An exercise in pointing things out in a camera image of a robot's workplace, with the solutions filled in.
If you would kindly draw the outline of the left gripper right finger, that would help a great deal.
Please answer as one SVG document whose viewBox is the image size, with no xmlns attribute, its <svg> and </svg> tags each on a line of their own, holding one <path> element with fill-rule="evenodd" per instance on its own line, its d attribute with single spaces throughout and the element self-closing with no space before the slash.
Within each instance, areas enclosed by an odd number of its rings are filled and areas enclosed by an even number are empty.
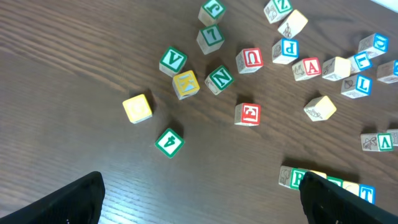
<svg viewBox="0 0 398 224">
<path fill-rule="evenodd" d="M 397 223 L 396 215 L 313 172 L 306 172 L 299 191 L 309 223 Z"/>
</svg>

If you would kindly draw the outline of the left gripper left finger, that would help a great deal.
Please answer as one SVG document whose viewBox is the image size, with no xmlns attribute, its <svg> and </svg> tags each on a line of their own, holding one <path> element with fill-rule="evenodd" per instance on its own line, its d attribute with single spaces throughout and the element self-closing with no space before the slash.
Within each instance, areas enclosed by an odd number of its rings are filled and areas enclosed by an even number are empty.
<svg viewBox="0 0 398 224">
<path fill-rule="evenodd" d="M 103 176 L 91 172 L 1 218 L 3 224 L 97 224 L 105 196 Z"/>
</svg>

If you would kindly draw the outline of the yellow O block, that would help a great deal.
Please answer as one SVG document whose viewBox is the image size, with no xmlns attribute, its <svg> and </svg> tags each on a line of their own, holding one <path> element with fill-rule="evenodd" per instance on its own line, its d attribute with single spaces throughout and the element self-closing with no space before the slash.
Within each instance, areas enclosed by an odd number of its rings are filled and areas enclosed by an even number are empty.
<svg viewBox="0 0 398 224">
<path fill-rule="evenodd" d="M 352 194 L 355 194 L 355 195 L 359 196 L 359 184 L 344 180 L 343 181 L 343 188 L 345 190 L 351 192 Z"/>
<path fill-rule="evenodd" d="M 310 172 L 313 172 L 314 174 L 319 175 L 320 177 L 323 177 L 324 179 L 327 178 L 327 175 L 323 172 L 315 171 L 315 170 L 310 170 Z"/>
</svg>

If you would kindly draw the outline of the green R block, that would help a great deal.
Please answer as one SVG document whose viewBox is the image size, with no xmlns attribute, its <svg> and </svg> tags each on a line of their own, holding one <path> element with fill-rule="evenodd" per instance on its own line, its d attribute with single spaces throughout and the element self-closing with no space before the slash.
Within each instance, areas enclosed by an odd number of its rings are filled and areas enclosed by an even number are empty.
<svg viewBox="0 0 398 224">
<path fill-rule="evenodd" d="M 281 166 L 279 171 L 278 184 L 289 189 L 298 190 L 299 185 L 306 172 L 306 169 Z"/>
</svg>

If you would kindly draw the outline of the blue T block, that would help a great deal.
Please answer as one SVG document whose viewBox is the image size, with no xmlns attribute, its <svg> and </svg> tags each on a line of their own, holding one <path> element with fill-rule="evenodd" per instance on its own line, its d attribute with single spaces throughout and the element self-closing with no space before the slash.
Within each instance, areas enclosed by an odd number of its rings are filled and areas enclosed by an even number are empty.
<svg viewBox="0 0 398 224">
<path fill-rule="evenodd" d="M 359 197 L 368 201 L 371 204 L 375 204 L 376 189 L 370 185 L 359 185 Z"/>
</svg>

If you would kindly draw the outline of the green B block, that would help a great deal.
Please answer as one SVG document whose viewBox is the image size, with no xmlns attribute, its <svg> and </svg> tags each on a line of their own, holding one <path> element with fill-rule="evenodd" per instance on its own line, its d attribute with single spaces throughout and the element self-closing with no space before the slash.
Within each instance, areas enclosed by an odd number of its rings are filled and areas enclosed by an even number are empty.
<svg viewBox="0 0 398 224">
<path fill-rule="evenodd" d="M 343 180 L 336 178 L 336 177 L 331 177 L 331 176 L 327 176 L 326 177 L 327 180 L 329 180 L 330 182 L 333 182 L 334 184 L 336 184 L 339 187 L 343 186 Z"/>
</svg>

